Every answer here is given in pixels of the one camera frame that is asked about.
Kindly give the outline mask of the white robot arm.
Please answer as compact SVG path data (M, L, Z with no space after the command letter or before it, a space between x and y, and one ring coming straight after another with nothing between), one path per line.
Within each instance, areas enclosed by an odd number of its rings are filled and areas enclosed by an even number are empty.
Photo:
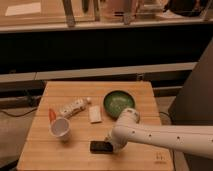
M145 125L139 121L135 109L124 109L103 141L90 142L90 152L117 153L132 142L213 159L213 126Z

